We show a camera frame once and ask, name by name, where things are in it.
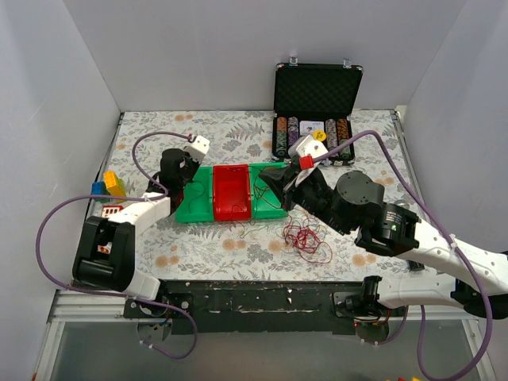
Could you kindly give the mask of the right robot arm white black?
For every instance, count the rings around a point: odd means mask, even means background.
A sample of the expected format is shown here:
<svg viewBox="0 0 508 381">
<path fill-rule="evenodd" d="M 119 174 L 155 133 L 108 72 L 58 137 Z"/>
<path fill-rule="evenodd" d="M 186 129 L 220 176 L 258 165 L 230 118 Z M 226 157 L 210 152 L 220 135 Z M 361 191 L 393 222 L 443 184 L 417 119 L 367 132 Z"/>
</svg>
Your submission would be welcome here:
<svg viewBox="0 0 508 381">
<path fill-rule="evenodd" d="M 342 175 L 330 187 L 320 170 L 267 169 L 260 178 L 282 208 L 301 206 L 341 235 L 358 233 L 355 244 L 377 256 L 397 257 L 432 267 L 431 278 L 368 276 L 361 294 L 344 303 L 354 314 L 377 315 L 402 306 L 451 306 L 479 318 L 507 316 L 507 255 L 447 237 L 416 213 L 384 202 L 384 188 L 360 171 Z"/>
</svg>

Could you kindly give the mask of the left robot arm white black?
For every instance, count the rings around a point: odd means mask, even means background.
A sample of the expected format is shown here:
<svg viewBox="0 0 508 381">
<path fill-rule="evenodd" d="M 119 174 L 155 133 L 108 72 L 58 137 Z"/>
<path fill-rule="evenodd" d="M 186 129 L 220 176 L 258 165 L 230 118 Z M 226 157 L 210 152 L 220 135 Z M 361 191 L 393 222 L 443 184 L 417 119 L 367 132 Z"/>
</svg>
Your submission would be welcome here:
<svg viewBox="0 0 508 381">
<path fill-rule="evenodd" d="M 118 213 L 89 217 L 79 240 L 72 274 L 91 286 L 118 291 L 141 299 L 141 307 L 151 317 L 163 316 L 169 307 L 160 281 L 137 270 L 136 238 L 159 220 L 173 214 L 183 201 L 183 189 L 192 181 L 208 148 L 169 148 L 163 151 L 155 183 L 147 188 L 141 202 Z"/>
</svg>

